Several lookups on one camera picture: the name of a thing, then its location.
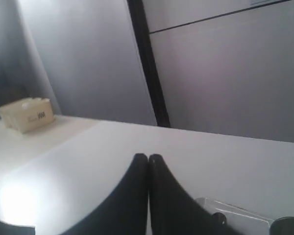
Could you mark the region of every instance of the desk surface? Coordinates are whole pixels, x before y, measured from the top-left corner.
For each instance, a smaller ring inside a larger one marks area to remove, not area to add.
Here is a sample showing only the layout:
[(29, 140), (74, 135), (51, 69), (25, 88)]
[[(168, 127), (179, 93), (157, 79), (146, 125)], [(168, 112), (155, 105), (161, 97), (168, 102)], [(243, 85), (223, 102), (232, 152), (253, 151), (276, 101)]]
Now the desk surface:
[(294, 143), (72, 117), (57, 122), (26, 136), (0, 127), (1, 220), (33, 225), (37, 235), (64, 232), (109, 195), (137, 152), (162, 154), (193, 198), (294, 216)]

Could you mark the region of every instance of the clear plastic container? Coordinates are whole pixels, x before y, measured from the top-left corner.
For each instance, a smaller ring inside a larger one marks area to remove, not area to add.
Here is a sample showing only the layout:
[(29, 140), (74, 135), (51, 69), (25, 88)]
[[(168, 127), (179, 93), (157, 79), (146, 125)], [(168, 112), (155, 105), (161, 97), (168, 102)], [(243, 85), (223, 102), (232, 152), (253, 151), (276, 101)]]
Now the clear plastic container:
[(229, 226), (243, 235), (269, 235), (273, 219), (263, 217), (242, 208), (209, 198), (199, 198), (196, 202), (211, 215), (221, 213)]

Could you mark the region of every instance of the black cup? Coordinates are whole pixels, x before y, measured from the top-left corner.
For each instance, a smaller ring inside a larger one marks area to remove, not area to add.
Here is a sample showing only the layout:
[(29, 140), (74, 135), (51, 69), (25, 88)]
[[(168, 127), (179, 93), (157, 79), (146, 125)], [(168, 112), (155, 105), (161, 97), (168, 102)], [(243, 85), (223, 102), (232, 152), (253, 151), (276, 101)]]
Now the black cup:
[(270, 227), (270, 235), (294, 235), (294, 217), (275, 220)]

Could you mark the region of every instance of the tissue box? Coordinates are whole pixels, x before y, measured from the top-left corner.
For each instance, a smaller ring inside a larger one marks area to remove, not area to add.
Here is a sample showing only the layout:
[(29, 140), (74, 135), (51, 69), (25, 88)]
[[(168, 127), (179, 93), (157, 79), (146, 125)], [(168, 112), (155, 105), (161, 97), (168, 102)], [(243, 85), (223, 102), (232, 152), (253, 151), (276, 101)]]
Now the tissue box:
[(25, 133), (54, 121), (49, 99), (28, 98), (0, 107), (0, 117), (8, 128)]

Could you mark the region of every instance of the black strip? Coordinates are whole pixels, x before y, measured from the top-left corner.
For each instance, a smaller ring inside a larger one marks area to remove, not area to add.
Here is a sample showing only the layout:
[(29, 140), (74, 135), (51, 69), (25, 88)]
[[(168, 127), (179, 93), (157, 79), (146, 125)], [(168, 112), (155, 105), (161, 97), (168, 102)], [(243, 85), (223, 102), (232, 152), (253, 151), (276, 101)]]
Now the black strip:
[(150, 34), (160, 33), (160, 32), (163, 32), (163, 31), (170, 30), (170, 29), (180, 28), (180, 27), (187, 26), (187, 25), (190, 25), (190, 24), (196, 24), (196, 23), (199, 23), (199, 22), (208, 21), (208, 20), (212, 20), (212, 19), (215, 19), (215, 18), (220, 18), (220, 17), (223, 17), (223, 16), (229, 16), (229, 15), (233, 15), (233, 14), (236, 14), (236, 13), (241, 13), (241, 12), (244, 12), (244, 11), (257, 9), (257, 8), (264, 7), (264, 6), (270, 6), (270, 5), (274, 5), (274, 4), (278, 4), (278, 3), (282, 3), (282, 2), (286, 2), (286, 1), (291, 1), (291, 0), (275, 1), (275, 2), (271, 2), (271, 3), (263, 4), (263, 5), (253, 6), (253, 7), (250, 7), (250, 8), (243, 9), (243, 10), (232, 11), (232, 12), (225, 13), (225, 14), (222, 14), (222, 15), (205, 18), (205, 19), (202, 19), (202, 20), (192, 21), (192, 22), (189, 22), (189, 23), (184, 23), (184, 24), (180, 24), (180, 25), (177, 25), (177, 26), (160, 29), (160, 30), (157, 30), (157, 31), (150, 32)]
[(154, 60), (142, 0), (127, 0), (146, 82), (158, 126), (171, 127)]

